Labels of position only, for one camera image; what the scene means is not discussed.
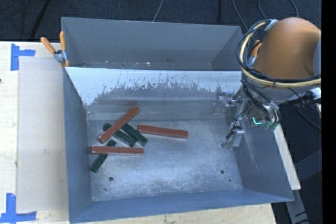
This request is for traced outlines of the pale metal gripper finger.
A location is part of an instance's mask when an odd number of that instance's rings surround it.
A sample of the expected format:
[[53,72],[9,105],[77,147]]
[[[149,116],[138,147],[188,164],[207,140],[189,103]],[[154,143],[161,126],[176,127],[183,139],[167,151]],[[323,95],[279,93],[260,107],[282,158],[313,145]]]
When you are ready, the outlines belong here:
[[230,92],[216,93],[214,102],[215,113],[225,113],[229,108],[234,106],[234,94]]
[[235,124],[225,136],[224,141],[221,144],[222,148],[229,149],[239,147],[244,134],[244,128],[239,124]]

